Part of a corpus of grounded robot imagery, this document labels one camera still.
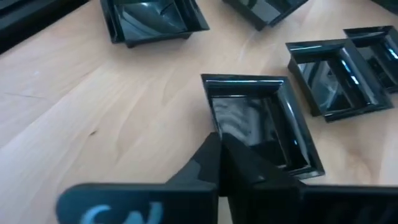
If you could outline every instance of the black plastic object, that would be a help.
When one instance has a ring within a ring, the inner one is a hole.
[[[345,29],[390,93],[398,91],[398,32],[393,26]]]
[[[350,40],[288,43],[289,70],[313,116],[327,122],[392,108],[385,89]]]
[[[305,185],[230,134],[228,202],[234,224],[398,222],[398,188]]]
[[[101,0],[112,43],[128,47],[209,30],[194,0]]]
[[[60,224],[216,224],[221,141],[211,133],[166,184],[81,184],[59,198]]]
[[[275,26],[308,0],[223,0],[260,31]]]
[[[398,1],[397,0],[372,0],[375,3],[378,3],[385,9],[390,12],[393,12],[398,15]]]
[[[220,136],[232,134],[300,179],[325,173],[287,77],[205,74],[202,80]]]
[[[0,0],[0,54],[88,0]]]

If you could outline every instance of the wood grain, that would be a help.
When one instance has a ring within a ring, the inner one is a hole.
[[[56,223],[77,183],[166,181],[212,131],[201,73],[290,76],[285,42],[398,26],[369,0],[310,0],[262,32],[221,1],[198,4],[211,30],[188,40],[113,45],[91,1],[0,55],[0,223]],[[398,184],[398,109],[326,124],[295,90],[327,172],[308,183]],[[225,199],[219,216],[231,223]]]

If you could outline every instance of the wooden table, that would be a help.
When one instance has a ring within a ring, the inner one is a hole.
[[[198,4],[211,30],[188,40],[113,45],[92,1],[0,55],[0,223],[56,223],[77,183],[165,182],[213,130],[201,73],[290,76],[285,42],[398,26],[370,0],[310,0],[262,32],[221,1]],[[398,109],[326,124],[292,83],[327,173],[308,183],[398,184]],[[224,198],[219,220],[231,223]]]

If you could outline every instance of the light wood surface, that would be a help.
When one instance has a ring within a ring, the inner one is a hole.
[[[165,182],[213,130],[201,73],[290,76],[285,42],[398,26],[370,0],[310,0],[262,32],[221,0],[198,5],[211,30],[188,40],[113,45],[95,0],[0,55],[0,223],[56,223],[77,183]],[[327,173],[307,183],[398,184],[398,109],[326,124],[295,90]],[[219,213],[231,223],[224,198]]]

